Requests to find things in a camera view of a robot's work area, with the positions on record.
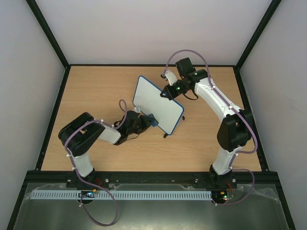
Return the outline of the blue whiteboard eraser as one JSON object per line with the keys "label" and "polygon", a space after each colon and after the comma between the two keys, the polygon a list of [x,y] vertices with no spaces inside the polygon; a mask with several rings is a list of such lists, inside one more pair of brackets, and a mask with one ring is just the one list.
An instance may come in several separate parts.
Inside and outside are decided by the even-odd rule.
{"label": "blue whiteboard eraser", "polygon": [[153,127],[158,126],[158,121],[155,119],[153,114],[149,114],[148,117],[149,117],[149,122],[150,122],[151,126],[153,126]]}

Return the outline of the small blue-framed whiteboard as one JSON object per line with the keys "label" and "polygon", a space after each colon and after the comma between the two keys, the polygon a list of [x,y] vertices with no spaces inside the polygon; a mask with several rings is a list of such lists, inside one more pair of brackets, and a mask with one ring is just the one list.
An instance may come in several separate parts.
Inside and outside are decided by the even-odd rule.
{"label": "small blue-framed whiteboard", "polygon": [[175,100],[168,100],[160,96],[162,90],[146,77],[138,77],[132,104],[140,108],[145,115],[152,114],[157,121],[157,126],[165,134],[172,135],[179,124],[184,107]]}

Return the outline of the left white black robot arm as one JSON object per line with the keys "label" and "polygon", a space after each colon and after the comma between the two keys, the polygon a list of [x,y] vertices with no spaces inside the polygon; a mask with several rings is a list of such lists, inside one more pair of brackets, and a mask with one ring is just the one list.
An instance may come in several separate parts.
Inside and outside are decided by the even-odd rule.
{"label": "left white black robot arm", "polygon": [[88,153],[91,146],[98,139],[118,146],[127,141],[130,135],[138,136],[157,124],[152,114],[141,115],[134,110],[126,111],[122,119],[112,125],[84,112],[62,128],[58,138],[67,151],[77,179],[85,183],[86,187],[97,187],[102,183],[94,179],[94,167]]}

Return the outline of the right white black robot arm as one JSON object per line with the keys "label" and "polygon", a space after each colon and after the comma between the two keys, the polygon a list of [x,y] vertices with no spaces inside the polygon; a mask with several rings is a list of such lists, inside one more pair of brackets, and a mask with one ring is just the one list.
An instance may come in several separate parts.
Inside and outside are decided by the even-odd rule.
{"label": "right white black robot arm", "polygon": [[217,133],[220,146],[216,160],[210,166],[209,182],[213,187],[222,187],[229,182],[235,157],[243,153],[242,148],[255,137],[252,130],[252,113],[242,110],[230,101],[211,79],[209,68],[196,70],[187,57],[176,63],[180,79],[164,69],[161,74],[168,84],[160,96],[173,100],[192,91],[196,98],[202,98],[215,112],[221,124]]}

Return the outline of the left controller circuit board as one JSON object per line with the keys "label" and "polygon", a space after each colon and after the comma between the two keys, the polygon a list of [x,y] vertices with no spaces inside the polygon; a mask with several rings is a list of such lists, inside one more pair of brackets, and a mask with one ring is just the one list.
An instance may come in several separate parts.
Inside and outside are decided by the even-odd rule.
{"label": "left controller circuit board", "polygon": [[95,198],[99,194],[98,190],[92,190],[92,191],[80,191],[77,195],[78,198]]}

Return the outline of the controller circuit board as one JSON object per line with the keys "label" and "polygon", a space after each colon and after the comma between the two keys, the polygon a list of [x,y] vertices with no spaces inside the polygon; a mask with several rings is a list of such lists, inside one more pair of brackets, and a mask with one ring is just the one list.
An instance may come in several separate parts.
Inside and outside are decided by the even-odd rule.
{"label": "controller circuit board", "polygon": [[80,191],[77,195],[78,198],[95,198],[99,194],[98,190],[92,190],[92,191]]}
{"label": "controller circuit board", "polygon": [[228,199],[233,199],[235,196],[234,191],[212,191],[212,199],[215,202],[224,202]]}

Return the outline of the right controller circuit board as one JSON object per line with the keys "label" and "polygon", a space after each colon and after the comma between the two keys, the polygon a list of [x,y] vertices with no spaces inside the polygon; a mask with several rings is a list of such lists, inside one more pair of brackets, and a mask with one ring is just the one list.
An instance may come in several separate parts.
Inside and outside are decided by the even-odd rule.
{"label": "right controller circuit board", "polygon": [[235,196],[234,191],[212,191],[212,199],[215,202],[224,202],[228,199],[233,199]]}

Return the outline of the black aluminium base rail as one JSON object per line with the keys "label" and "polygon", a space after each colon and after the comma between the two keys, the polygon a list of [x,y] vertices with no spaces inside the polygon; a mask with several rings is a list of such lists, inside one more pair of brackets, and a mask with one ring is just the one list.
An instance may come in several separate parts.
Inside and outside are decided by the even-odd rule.
{"label": "black aluminium base rail", "polygon": [[[93,172],[86,182],[110,188],[113,184],[179,184],[223,190],[238,184],[251,184],[252,175],[248,172],[232,172],[227,176],[213,179],[209,172]],[[28,171],[24,183],[65,183],[68,188],[87,188],[75,172],[69,171]]]}

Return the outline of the right black frame post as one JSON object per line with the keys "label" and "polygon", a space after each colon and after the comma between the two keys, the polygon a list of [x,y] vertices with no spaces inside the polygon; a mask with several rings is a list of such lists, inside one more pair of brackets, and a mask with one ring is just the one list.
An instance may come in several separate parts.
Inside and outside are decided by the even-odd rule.
{"label": "right black frame post", "polygon": [[246,62],[247,58],[249,57],[251,51],[253,50],[254,46],[256,45],[257,41],[259,40],[260,36],[262,35],[263,31],[265,30],[266,26],[270,22],[272,16],[278,9],[282,0],[272,0],[264,13],[262,19],[260,20],[256,30],[254,31],[251,39],[249,40],[247,46],[245,47],[241,57],[239,58],[236,68],[241,69]]}

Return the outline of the black frame post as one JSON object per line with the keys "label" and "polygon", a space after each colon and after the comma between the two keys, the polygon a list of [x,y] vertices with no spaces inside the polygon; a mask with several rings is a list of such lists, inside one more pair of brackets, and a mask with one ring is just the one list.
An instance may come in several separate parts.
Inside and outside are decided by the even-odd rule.
{"label": "black frame post", "polygon": [[260,36],[262,35],[263,31],[265,30],[266,26],[270,22],[272,16],[278,9],[282,0],[272,0],[264,13],[262,19],[260,20],[256,30],[254,31],[251,39],[249,40],[247,46],[245,47],[241,57],[239,58],[236,68],[241,69],[246,62],[247,58],[249,57],[251,51],[253,50],[254,46],[256,45],[257,41],[259,40]]}
{"label": "black frame post", "polygon": [[61,64],[65,69],[69,67],[69,63],[60,48],[55,36],[52,33],[43,13],[41,12],[37,2],[35,0],[26,0],[27,5],[29,6],[30,10],[32,11],[33,15],[35,16],[37,22],[39,23],[41,29],[43,30],[44,34],[46,35],[49,43],[51,44],[53,50],[55,51],[56,55],[58,56]]}

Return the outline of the left black frame post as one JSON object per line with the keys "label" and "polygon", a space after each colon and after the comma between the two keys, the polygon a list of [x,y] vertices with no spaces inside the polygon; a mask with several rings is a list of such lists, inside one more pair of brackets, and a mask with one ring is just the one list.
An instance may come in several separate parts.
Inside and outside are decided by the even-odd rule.
{"label": "left black frame post", "polygon": [[49,43],[51,44],[53,50],[55,51],[56,55],[58,56],[61,64],[65,69],[69,67],[69,63],[60,48],[55,36],[52,33],[43,13],[41,12],[37,2],[35,0],[26,0],[27,5],[29,6],[30,10],[32,11],[33,15],[35,16],[37,22],[39,23],[41,29],[43,30],[44,34],[46,35]]}

